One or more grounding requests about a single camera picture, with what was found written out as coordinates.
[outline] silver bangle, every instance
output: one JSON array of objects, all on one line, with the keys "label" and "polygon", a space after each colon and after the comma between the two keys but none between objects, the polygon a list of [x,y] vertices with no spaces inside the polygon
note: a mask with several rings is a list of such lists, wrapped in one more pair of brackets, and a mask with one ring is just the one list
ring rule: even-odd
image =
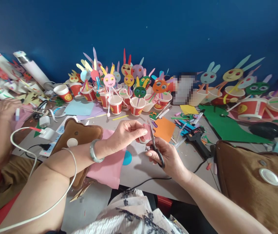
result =
[{"label": "silver bangle", "polygon": [[100,139],[94,139],[92,142],[91,142],[91,144],[90,144],[90,157],[91,157],[91,159],[94,161],[94,162],[96,162],[96,163],[100,163],[100,162],[102,162],[103,160],[104,160],[104,158],[102,158],[102,159],[97,159],[97,157],[96,157],[96,155],[95,155],[95,153],[94,153],[94,144],[97,142],[97,141],[99,141]]}]

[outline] purple paper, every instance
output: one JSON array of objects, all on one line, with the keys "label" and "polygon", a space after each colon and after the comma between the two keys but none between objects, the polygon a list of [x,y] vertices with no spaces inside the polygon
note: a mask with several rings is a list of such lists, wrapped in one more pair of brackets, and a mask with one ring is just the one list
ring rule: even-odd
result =
[{"label": "purple paper", "polygon": [[77,119],[78,121],[87,119],[87,118],[91,118],[91,117],[96,117],[98,115],[101,114],[105,114],[106,112],[104,111],[104,109],[102,108],[102,106],[100,105],[99,102],[97,102],[94,106],[93,109],[91,111],[90,115],[77,115]]}]

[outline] red paper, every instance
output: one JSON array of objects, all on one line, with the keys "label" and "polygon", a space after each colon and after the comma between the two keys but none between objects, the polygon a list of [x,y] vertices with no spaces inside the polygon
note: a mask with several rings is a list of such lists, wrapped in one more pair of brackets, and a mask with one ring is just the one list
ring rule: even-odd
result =
[{"label": "red paper", "polygon": [[[113,133],[114,131],[112,130],[104,129],[102,139],[109,138]],[[126,148],[105,157],[101,163],[92,164],[87,173],[87,177],[93,178],[99,183],[105,184],[112,189],[118,189],[120,171],[123,165],[125,153]]]}]

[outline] white cap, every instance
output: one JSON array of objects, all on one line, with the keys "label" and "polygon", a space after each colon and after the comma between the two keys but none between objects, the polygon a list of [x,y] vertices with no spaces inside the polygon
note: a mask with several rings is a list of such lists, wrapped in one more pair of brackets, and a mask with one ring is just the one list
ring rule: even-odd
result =
[{"label": "white cap", "polygon": [[272,171],[261,168],[259,169],[259,174],[268,184],[278,186],[278,177]]}]

